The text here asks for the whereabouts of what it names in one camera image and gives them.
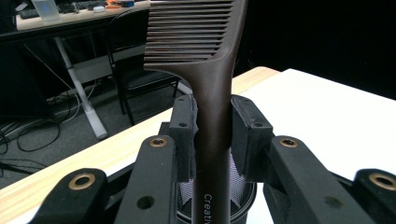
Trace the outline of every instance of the desk leg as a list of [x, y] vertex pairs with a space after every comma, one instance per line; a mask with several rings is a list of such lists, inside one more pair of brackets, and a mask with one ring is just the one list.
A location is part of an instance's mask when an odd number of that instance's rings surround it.
[[62, 44], [60, 37], [55, 37], [56, 45], [61, 52], [62, 58], [64, 59], [64, 63], [66, 65], [67, 72], [69, 76], [72, 78], [73, 83], [76, 87], [79, 97], [81, 98], [82, 108], [84, 109], [85, 115], [90, 122], [93, 131], [98, 139], [104, 139], [107, 137], [107, 131], [102, 124], [102, 121], [99, 119], [96, 114], [95, 109], [92, 107], [91, 102], [88, 100], [87, 95], [85, 94], [84, 89], [82, 88], [81, 82], [78, 80], [76, 76], [76, 71], [73, 67], [73, 64], [70, 63], [69, 57], [67, 56], [66, 51], [64, 50], [64, 45]]

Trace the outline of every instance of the office chair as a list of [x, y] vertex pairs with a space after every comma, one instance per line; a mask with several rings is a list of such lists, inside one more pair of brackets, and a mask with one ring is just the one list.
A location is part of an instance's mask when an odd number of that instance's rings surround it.
[[106, 30], [107, 55], [117, 86], [121, 112], [125, 114], [126, 110], [131, 125], [135, 122], [128, 104], [129, 98], [170, 85], [175, 86], [175, 97], [180, 81], [179, 77], [167, 73], [144, 70], [144, 52], [139, 52], [139, 48], [145, 47], [148, 22], [148, 9], [129, 10], [115, 17]]

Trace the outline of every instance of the comb teeth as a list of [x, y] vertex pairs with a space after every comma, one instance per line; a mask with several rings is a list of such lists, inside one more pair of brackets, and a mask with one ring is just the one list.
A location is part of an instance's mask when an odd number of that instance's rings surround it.
[[146, 63], [209, 59], [223, 42], [232, 9], [233, 0], [151, 0]]

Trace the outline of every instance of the floor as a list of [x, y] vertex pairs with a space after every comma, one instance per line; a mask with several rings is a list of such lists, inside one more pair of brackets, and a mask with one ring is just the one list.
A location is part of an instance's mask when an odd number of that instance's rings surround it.
[[[120, 112], [111, 79], [99, 80], [87, 87], [86, 92], [109, 136], [130, 127], [128, 116]], [[130, 105], [135, 105], [132, 110], [134, 117], [171, 107], [175, 100], [172, 93], [173, 88], [168, 87], [130, 99]], [[0, 189], [100, 142], [82, 108], [77, 111], [78, 103], [73, 94], [59, 96], [56, 101], [52, 106], [54, 117], [51, 119], [0, 123], [0, 130], [9, 138], [7, 143], [3, 137], [0, 138]]]

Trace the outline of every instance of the mesh cup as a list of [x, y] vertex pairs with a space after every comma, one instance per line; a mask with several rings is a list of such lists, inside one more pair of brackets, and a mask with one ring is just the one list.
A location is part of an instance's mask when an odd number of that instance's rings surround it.
[[[177, 195], [177, 224], [191, 223], [191, 197], [192, 181], [178, 183]], [[246, 183], [236, 171], [233, 157], [230, 163], [230, 199], [231, 199], [231, 223], [245, 224], [248, 218], [248, 210], [256, 198], [256, 183]]]

